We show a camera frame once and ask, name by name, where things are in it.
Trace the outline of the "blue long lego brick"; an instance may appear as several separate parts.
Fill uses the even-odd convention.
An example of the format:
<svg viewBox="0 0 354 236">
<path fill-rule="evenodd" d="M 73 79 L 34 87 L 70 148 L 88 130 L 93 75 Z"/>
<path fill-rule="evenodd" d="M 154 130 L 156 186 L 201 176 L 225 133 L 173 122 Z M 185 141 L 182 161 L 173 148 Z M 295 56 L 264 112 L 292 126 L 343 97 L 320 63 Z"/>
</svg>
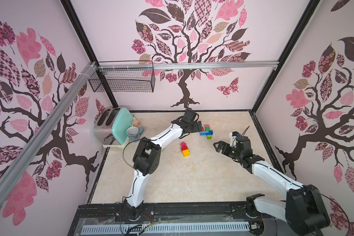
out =
<svg viewBox="0 0 354 236">
<path fill-rule="evenodd" d="M 201 136 L 207 136 L 207 135 L 212 135 L 213 134 L 213 131 L 210 130 L 210 131 L 201 131 L 200 132 L 200 135 Z"/>
</svg>

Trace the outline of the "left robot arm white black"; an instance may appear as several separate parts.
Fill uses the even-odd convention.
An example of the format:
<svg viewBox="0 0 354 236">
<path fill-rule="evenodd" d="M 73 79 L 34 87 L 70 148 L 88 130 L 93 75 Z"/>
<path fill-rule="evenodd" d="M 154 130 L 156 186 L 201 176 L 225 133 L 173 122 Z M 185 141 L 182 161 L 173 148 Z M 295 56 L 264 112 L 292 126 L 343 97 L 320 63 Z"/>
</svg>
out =
<svg viewBox="0 0 354 236">
<path fill-rule="evenodd" d="M 171 121 L 171 125 L 160 134 L 139 140 L 133 156 L 133 182 L 129 195 L 124 197 L 122 203 L 124 215 L 132 221 L 140 218 L 147 182 L 159 166 L 163 149 L 175 139 L 182 139 L 201 130 L 199 114 L 187 109 L 184 115 Z"/>
</svg>

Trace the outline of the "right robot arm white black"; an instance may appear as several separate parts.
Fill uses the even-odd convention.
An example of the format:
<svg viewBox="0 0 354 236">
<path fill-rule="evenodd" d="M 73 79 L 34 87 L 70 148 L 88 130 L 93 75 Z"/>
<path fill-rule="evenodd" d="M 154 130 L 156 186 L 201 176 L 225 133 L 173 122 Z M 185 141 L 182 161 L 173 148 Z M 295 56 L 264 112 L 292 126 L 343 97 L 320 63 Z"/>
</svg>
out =
<svg viewBox="0 0 354 236">
<path fill-rule="evenodd" d="M 213 146 L 216 152 L 231 158 L 249 173 L 261 178 L 283 198 L 281 201 L 274 201 L 264 194 L 249 196 L 245 205 L 247 216 L 256 218 L 267 214 L 278 218 L 286 222 L 299 236 L 321 236 L 321 230 L 330 225 L 324 195 L 318 188 L 294 181 L 269 165 L 264 158 L 255 155 L 248 137 L 235 132 L 230 143 L 219 141 Z"/>
</svg>

